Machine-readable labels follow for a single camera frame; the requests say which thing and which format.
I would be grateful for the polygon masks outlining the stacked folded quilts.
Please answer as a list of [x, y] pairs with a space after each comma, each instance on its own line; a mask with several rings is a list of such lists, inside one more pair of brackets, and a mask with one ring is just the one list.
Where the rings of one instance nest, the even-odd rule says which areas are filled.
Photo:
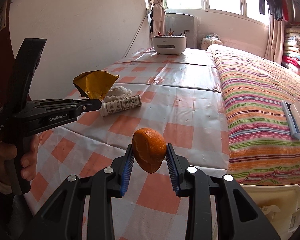
[[300, 22], [289, 24], [285, 29], [281, 64], [300, 76]]

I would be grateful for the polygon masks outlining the yellow snack wrapper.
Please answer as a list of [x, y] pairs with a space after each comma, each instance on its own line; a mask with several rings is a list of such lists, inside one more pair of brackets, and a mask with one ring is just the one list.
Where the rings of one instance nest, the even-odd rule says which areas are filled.
[[103, 100], [119, 77], [105, 70], [94, 70], [75, 77], [73, 84], [82, 97]]

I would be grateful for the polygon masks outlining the white tube bottle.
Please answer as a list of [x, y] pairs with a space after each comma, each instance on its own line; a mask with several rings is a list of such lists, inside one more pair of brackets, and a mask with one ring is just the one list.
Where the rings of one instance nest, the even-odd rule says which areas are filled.
[[108, 116], [114, 113], [119, 113], [127, 111], [134, 108], [139, 108], [142, 106], [141, 96], [139, 94], [135, 96], [130, 96], [123, 99], [118, 99], [115, 101], [102, 103], [99, 113], [102, 117]]

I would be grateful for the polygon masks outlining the striped colourful bedspread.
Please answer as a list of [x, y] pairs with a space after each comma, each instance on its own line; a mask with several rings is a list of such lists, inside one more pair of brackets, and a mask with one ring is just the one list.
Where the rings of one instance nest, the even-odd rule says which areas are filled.
[[300, 140], [282, 102], [300, 104], [300, 76], [276, 62], [213, 44], [229, 129], [228, 171], [241, 184], [300, 186]]

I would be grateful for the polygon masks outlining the cream plastic trash bin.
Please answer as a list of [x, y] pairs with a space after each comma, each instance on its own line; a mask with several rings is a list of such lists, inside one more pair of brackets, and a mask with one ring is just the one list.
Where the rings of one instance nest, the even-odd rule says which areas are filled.
[[300, 225], [300, 186], [242, 184], [241, 187], [259, 206], [280, 238], [289, 239]]

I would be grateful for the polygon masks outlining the white knitted cap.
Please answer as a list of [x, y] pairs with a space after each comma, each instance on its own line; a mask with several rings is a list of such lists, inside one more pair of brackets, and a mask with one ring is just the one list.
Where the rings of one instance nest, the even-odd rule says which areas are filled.
[[123, 86], [115, 86], [110, 89], [106, 97], [104, 98], [104, 102], [111, 102], [120, 99], [127, 98], [132, 95], [132, 91], [130, 89], [126, 89]]

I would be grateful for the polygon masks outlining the white storage caddy box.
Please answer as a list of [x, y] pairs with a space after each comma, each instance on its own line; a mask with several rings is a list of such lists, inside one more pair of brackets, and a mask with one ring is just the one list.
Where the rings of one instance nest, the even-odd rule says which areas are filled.
[[152, 41], [154, 50], [158, 54], [179, 55], [186, 49], [187, 38], [185, 35], [155, 36]]

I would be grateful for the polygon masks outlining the white air conditioner unit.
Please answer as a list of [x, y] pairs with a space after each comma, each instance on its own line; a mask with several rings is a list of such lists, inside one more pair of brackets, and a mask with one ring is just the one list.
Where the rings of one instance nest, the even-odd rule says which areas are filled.
[[174, 35], [186, 33], [187, 48], [198, 47], [198, 19], [196, 16], [181, 13], [167, 13], [165, 20], [166, 30], [174, 31]]

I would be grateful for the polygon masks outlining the pink window curtain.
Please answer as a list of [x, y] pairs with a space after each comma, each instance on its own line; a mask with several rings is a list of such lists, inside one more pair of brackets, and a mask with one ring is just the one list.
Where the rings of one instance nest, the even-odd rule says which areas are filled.
[[149, 0], [149, 5], [150, 11], [152, 12], [150, 30], [150, 39], [152, 39], [153, 37], [157, 36], [158, 33], [160, 33], [161, 35], [166, 33], [166, 11], [164, 7], [164, 0]]

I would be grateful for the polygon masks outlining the orange white checkered tablecloth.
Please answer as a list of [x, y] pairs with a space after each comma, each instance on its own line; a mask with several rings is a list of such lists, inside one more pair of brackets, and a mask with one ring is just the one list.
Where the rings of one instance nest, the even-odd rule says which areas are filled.
[[[141, 97], [139, 108], [76, 122], [44, 132], [37, 176], [25, 196], [37, 212], [69, 175], [88, 177], [123, 155], [134, 132], [149, 127], [192, 166], [218, 177], [229, 166], [228, 123], [221, 84], [210, 53], [187, 49], [180, 55], [140, 50], [107, 67], [117, 84]], [[172, 190], [168, 168], [149, 174], [134, 165], [129, 188], [112, 200], [116, 239], [184, 239], [187, 198]]]

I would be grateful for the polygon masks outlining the orange peel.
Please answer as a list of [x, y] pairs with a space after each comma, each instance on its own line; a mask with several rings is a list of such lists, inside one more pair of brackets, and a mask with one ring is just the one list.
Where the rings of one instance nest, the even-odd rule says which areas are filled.
[[145, 127], [134, 132], [132, 149], [139, 166], [148, 173], [154, 173], [161, 167], [167, 145], [159, 132]]

